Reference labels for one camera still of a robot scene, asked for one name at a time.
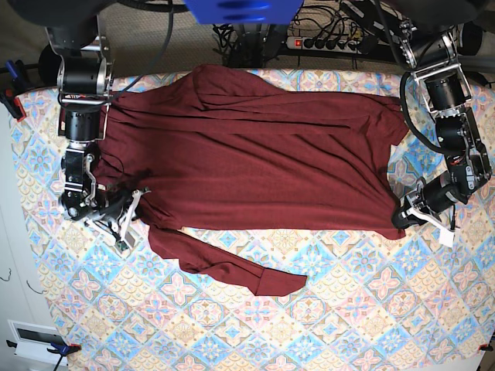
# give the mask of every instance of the long-sleeve shirt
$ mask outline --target long-sleeve shirt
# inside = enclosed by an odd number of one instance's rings
[[[160,257],[256,295],[286,295],[306,277],[177,230],[375,230],[402,238],[386,172],[391,145],[407,130],[397,98],[288,92],[244,71],[200,66],[112,104],[96,174],[103,184],[151,189],[139,215]]]

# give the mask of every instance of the floral tile pattern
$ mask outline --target floral tile pattern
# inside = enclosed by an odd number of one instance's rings
[[[253,70],[286,90],[397,96],[399,77],[377,73]],[[134,91],[170,84],[184,73],[152,75]],[[118,80],[122,88],[130,79]],[[413,120],[434,128],[409,90]],[[63,220],[55,90],[24,94],[27,118],[10,120],[12,156],[32,255],[55,326],[82,345],[70,369],[395,371],[472,357],[495,329],[495,179],[459,205],[453,247],[431,225],[389,241],[350,230],[184,232],[248,260],[307,274],[302,290],[254,297],[246,288],[182,272],[138,241],[121,257],[105,239]],[[480,134],[495,163],[495,93],[473,87]],[[419,176],[445,169],[442,157],[411,134],[392,148],[388,178],[403,196]]]

